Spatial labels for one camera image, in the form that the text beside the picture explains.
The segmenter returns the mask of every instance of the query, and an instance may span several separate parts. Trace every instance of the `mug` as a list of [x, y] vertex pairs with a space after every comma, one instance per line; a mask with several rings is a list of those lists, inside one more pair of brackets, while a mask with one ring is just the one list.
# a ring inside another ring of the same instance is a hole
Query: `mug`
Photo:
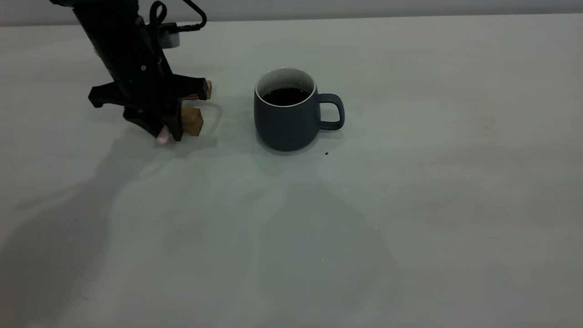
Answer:
[[[282, 89], [300, 89], [307, 98], [278, 106], [264, 98]], [[338, 108], [340, 120], [321, 120], [320, 103], [333, 103]], [[295, 151], [312, 142], [319, 130], [338, 130], [344, 125], [344, 105], [337, 95], [318, 93], [314, 79], [295, 68], [279, 68], [266, 73], [255, 85], [255, 129], [267, 146], [277, 151]]]

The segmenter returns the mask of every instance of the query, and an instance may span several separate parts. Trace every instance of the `black coffee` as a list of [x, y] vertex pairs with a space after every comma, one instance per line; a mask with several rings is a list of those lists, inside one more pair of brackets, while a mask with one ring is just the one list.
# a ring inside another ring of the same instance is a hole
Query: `black coffee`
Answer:
[[275, 106], [291, 106], [308, 99], [310, 94], [301, 89], [283, 88], [269, 92], [263, 100]]

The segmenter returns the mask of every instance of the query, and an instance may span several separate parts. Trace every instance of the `white table surface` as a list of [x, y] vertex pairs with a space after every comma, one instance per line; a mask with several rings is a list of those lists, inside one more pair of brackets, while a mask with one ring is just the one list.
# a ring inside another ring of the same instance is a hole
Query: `white table surface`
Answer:
[[[202, 135], [154, 146], [89, 103], [111, 78], [79, 26], [1, 28], [0, 327], [581, 327], [582, 36], [210, 23], [166, 50], [213, 82]], [[252, 121], [281, 66], [346, 107], [287, 156]]]

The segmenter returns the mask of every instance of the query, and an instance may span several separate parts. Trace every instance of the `mug handle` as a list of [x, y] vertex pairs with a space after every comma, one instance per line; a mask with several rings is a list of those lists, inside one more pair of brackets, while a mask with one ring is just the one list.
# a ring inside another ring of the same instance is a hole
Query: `mug handle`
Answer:
[[339, 96], [333, 95], [331, 93], [322, 93], [318, 95], [319, 103], [330, 103], [335, 104], [338, 107], [338, 113], [340, 113], [340, 120], [336, 122], [320, 122], [320, 129], [322, 130], [340, 130], [344, 125], [344, 104]]

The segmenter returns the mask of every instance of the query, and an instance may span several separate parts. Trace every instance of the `black cable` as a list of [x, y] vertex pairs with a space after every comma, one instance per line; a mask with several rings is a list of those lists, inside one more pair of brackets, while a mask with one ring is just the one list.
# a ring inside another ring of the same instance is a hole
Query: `black cable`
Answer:
[[184, 1], [187, 5], [189, 5], [190, 8], [194, 9], [194, 11], [196, 11], [202, 17], [202, 22], [200, 22], [198, 24], [192, 24], [192, 25], [177, 26], [176, 29], [174, 29], [171, 32], [176, 33], [176, 32], [198, 31], [201, 28], [205, 27], [205, 25], [206, 25], [205, 12], [202, 11], [202, 9], [199, 8], [196, 4], [194, 4], [194, 2], [192, 2], [191, 0], [182, 0], [182, 1]]
[[[202, 17], [202, 22], [198, 23], [198, 24], [192, 24], [192, 25], [176, 26], [175, 28], [170, 29], [169, 32], [170, 33], [190, 32], [190, 31], [198, 31], [201, 28], [203, 28], [206, 25], [205, 12], [202, 11], [202, 9], [199, 8], [196, 4], [194, 4], [194, 2], [192, 2], [191, 0], [182, 0], [182, 1], [184, 1], [192, 9], [194, 9]], [[158, 7], [162, 7], [162, 11], [160, 12], [160, 15], [157, 15]], [[154, 55], [156, 56], [158, 63], [162, 59], [161, 53], [160, 53], [161, 50], [160, 50], [160, 40], [159, 40], [160, 36], [158, 34], [158, 32], [159, 32], [158, 25], [162, 24], [162, 22], [166, 18], [167, 14], [168, 14], [168, 10], [166, 8], [166, 5], [160, 0], [154, 1], [152, 6], [150, 7], [150, 25], [148, 26], [148, 28], [150, 29], [150, 40], [152, 42], [152, 48], [154, 49]]]
[[[162, 11], [160, 12], [160, 16], [157, 16], [158, 7], [162, 7]], [[162, 3], [162, 1], [156, 0], [150, 7], [150, 41], [152, 42], [152, 49], [154, 50], [154, 55], [158, 62], [161, 61], [161, 49], [160, 49], [160, 40], [158, 35], [158, 24], [161, 24], [164, 18], [166, 18], [167, 14], [166, 5]]]

